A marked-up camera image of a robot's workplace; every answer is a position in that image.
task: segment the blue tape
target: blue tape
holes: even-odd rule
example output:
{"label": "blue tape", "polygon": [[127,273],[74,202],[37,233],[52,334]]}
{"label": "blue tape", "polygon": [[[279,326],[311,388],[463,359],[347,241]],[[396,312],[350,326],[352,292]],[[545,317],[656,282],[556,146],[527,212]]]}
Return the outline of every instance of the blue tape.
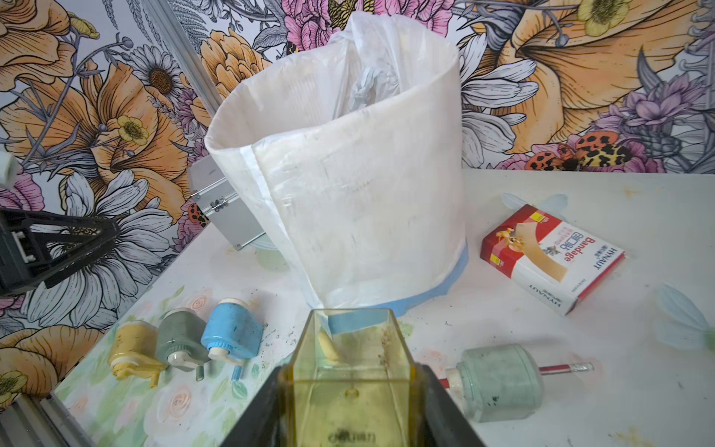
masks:
{"label": "blue tape", "polygon": [[390,301],[388,303],[370,306],[365,309],[331,315],[327,319],[327,326],[330,329],[330,333],[335,335],[353,332],[355,330],[369,328],[370,326],[378,325],[387,321],[387,313],[375,312],[374,309],[391,309],[395,313],[395,317],[399,318],[406,314],[409,309],[414,308],[431,298],[447,295],[449,289],[452,287],[452,284],[459,279],[468,263],[469,249],[467,245],[465,245],[457,264],[454,266],[450,274],[447,275],[447,278],[445,278],[445,280],[439,285],[436,285],[419,295],[403,298],[402,300]]}

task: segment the white plastic bag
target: white plastic bag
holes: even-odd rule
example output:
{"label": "white plastic bag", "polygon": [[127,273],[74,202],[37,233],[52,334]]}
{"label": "white plastic bag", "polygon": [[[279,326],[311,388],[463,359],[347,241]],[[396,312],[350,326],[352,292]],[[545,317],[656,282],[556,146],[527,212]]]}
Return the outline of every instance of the white plastic bag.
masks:
{"label": "white plastic bag", "polygon": [[355,12],[244,80],[205,142],[308,304],[356,308],[423,294],[465,259],[460,116],[453,44]]}

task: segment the black holder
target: black holder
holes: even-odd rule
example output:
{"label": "black holder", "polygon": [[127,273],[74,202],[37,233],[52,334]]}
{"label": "black holder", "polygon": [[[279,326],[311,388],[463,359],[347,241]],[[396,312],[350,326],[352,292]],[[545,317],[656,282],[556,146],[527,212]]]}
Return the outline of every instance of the black holder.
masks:
{"label": "black holder", "polygon": [[[425,447],[485,447],[429,366],[425,374]],[[271,372],[221,447],[280,447],[278,374]]]}
{"label": "black holder", "polygon": [[[69,234],[38,232],[32,225],[63,227]],[[43,281],[52,288],[115,246],[119,224],[103,217],[72,217],[45,211],[0,208],[0,295],[17,295]],[[53,244],[66,252],[53,258]]]}

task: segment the white connector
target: white connector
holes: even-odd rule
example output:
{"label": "white connector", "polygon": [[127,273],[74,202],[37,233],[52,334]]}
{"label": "white connector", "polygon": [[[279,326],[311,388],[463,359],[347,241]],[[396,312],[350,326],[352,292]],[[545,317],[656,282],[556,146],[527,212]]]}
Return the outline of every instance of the white connector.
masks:
{"label": "white connector", "polygon": [[10,152],[0,152],[0,187],[10,189],[15,184],[15,176],[20,171],[17,158]]}

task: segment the bandage box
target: bandage box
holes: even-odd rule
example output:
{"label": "bandage box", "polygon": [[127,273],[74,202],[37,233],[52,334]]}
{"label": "bandage box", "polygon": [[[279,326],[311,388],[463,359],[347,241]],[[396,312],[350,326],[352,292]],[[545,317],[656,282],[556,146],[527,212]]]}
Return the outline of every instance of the bandage box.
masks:
{"label": "bandage box", "polygon": [[524,205],[482,241],[481,258],[559,315],[618,264],[621,248]]}

